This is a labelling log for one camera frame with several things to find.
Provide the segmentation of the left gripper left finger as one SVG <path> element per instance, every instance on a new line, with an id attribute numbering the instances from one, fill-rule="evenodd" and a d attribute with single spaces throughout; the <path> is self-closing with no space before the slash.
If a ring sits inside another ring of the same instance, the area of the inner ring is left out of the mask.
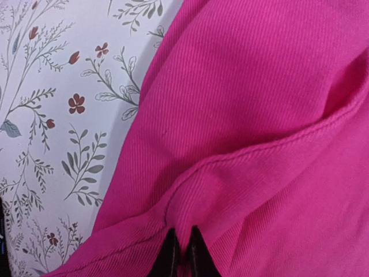
<path id="1" fill-rule="evenodd" d="M 178 277 L 180 246 L 174 228 L 169 229 L 147 277 Z"/>

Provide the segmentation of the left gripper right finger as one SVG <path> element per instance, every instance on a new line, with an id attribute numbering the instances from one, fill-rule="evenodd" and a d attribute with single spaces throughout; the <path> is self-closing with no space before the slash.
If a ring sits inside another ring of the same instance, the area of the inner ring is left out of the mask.
<path id="1" fill-rule="evenodd" d="M 198 226 L 193 226 L 191 229 L 189 245 L 186 250 L 186 260 L 190 265 L 192 277 L 221 276 Z"/>

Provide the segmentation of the pink garment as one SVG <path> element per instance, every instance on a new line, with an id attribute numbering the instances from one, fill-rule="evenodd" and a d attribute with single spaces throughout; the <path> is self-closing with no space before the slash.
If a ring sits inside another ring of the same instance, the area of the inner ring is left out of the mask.
<path id="1" fill-rule="evenodd" d="M 368 2 L 184 1 L 92 235 L 52 276 L 368 275 Z"/>

